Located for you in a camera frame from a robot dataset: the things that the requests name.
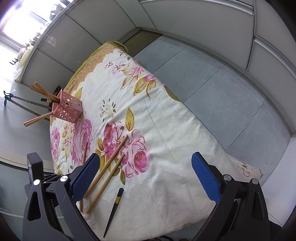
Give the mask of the white bowl on counter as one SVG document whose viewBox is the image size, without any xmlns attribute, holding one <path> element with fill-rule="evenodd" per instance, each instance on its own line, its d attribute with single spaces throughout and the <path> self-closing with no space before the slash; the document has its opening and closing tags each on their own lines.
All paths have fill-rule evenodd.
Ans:
<svg viewBox="0 0 296 241">
<path fill-rule="evenodd" d="M 30 45 L 29 47 L 27 48 L 22 48 L 19 53 L 18 53 L 18 67 L 17 69 L 22 69 L 29 57 L 29 55 L 31 54 L 31 51 L 33 50 L 33 46 Z"/>
</svg>

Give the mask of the white kitchen cabinets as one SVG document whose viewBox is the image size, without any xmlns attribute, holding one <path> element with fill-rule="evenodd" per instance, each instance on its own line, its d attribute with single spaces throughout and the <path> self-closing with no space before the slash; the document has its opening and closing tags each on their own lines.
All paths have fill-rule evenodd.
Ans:
<svg viewBox="0 0 296 241">
<path fill-rule="evenodd" d="M 96 47 L 139 29 L 187 41 L 227 62 L 251 78 L 295 128 L 295 40 L 266 1 L 73 1 L 41 35 L 21 80 L 39 73 L 39 47 L 67 82 Z"/>
</svg>

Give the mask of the pink perforated utensil holder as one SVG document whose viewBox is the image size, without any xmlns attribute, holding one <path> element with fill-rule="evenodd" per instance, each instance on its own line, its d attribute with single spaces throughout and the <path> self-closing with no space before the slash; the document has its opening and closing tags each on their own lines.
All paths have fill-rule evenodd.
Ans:
<svg viewBox="0 0 296 241">
<path fill-rule="evenodd" d="M 82 101 L 61 90 L 58 94 L 60 102 L 52 105 L 53 116 L 60 120 L 75 123 L 83 113 Z"/>
</svg>

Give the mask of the floral tablecloth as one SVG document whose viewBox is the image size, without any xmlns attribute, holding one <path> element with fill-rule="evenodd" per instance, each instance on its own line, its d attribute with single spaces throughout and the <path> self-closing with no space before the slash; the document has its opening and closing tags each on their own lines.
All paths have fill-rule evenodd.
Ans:
<svg viewBox="0 0 296 241">
<path fill-rule="evenodd" d="M 50 118 L 57 174 L 71 173 L 96 153 L 100 170 L 128 139 L 83 200 L 83 217 L 101 240 L 147 240 L 205 220 L 215 203 L 191 164 L 200 152 L 209 164 L 238 181 L 263 172 L 228 155 L 199 119 L 118 42 L 99 47 L 76 71 L 65 92 L 82 101 L 75 123 Z M 89 214 L 86 210 L 121 155 L 121 164 Z M 119 188 L 124 189 L 105 238 Z"/>
</svg>

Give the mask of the black trash bin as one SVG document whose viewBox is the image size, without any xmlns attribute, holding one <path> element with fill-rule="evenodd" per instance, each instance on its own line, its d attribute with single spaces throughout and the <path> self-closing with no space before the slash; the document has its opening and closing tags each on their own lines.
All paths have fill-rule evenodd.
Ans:
<svg viewBox="0 0 296 241">
<path fill-rule="evenodd" d="M 61 91 L 61 87 L 60 87 L 60 85 L 58 85 L 57 87 L 56 87 L 56 89 L 54 90 L 54 92 L 53 92 L 53 95 L 55 95 L 55 96 L 58 96 L 58 94 L 59 94 L 59 92 Z"/>
</svg>

